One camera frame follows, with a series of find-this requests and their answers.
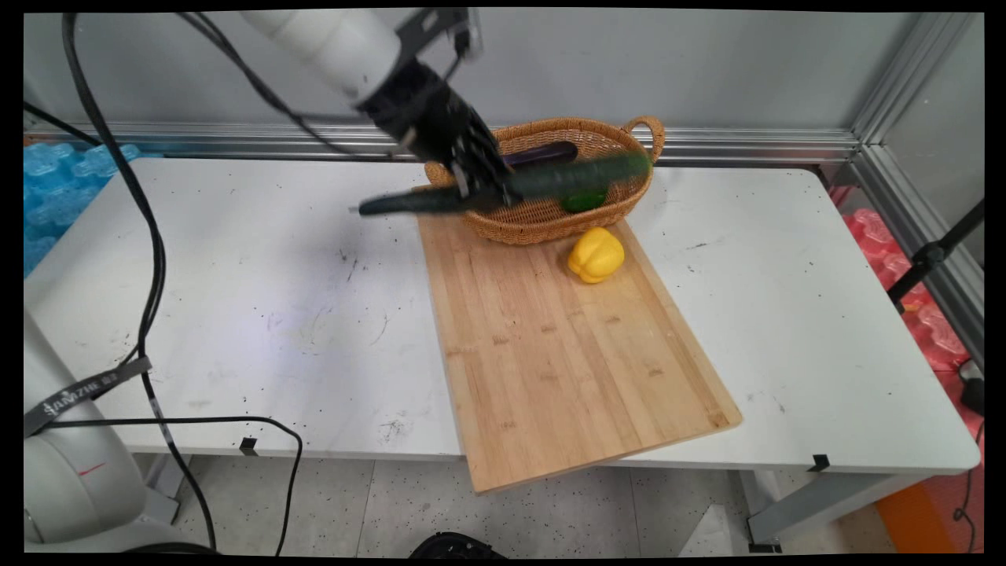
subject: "basket handle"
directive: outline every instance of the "basket handle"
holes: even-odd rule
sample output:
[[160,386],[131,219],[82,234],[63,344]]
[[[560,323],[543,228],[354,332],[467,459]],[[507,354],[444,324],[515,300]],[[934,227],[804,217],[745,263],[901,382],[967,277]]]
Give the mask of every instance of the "basket handle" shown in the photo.
[[637,116],[622,126],[622,130],[631,136],[633,128],[640,124],[650,128],[650,133],[653,134],[653,149],[650,150],[650,159],[656,163],[657,158],[664,151],[664,124],[656,116]]

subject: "black object on floor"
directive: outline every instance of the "black object on floor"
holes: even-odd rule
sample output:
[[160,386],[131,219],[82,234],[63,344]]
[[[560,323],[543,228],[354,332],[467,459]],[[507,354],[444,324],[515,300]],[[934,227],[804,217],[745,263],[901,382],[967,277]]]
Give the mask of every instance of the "black object on floor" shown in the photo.
[[756,545],[748,543],[747,552],[751,554],[783,554],[781,545]]
[[458,533],[437,533],[415,547],[409,558],[502,559],[493,547]]
[[985,416],[985,380],[975,379],[964,382],[964,393],[961,395],[961,403]]

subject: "yellow bell pepper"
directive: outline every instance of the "yellow bell pepper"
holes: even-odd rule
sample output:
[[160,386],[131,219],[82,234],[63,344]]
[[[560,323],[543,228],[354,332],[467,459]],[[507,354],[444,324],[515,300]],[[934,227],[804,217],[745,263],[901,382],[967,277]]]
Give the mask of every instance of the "yellow bell pepper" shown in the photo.
[[626,250],[611,231],[592,227],[583,232],[569,253],[569,268],[584,282],[600,282],[622,265]]

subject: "black strap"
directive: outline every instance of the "black strap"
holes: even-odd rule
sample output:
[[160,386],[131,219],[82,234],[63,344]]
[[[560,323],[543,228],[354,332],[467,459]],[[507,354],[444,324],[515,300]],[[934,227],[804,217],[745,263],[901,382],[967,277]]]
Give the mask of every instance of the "black strap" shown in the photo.
[[24,414],[24,438],[35,434],[70,408],[97,399],[117,385],[149,372],[151,368],[149,359],[139,358],[57,391]]
[[241,439],[241,445],[239,446],[241,453],[245,456],[258,456],[259,453],[255,451],[257,442],[259,442],[258,438],[244,437]]
[[829,466],[831,462],[828,461],[828,454],[814,454],[814,467],[807,471],[824,471]]

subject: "orange object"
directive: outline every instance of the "orange object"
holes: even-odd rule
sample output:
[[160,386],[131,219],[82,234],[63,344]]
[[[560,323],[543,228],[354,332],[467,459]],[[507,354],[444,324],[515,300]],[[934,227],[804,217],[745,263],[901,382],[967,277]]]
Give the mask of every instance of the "orange object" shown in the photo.
[[876,508],[899,554],[959,552],[923,484],[880,500]]
[[933,303],[933,296],[930,295],[929,290],[923,282],[915,286],[908,292],[907,296],[901,300],[901,305],[904,306],[904,311],[918,311],[923,307],[926,307]]

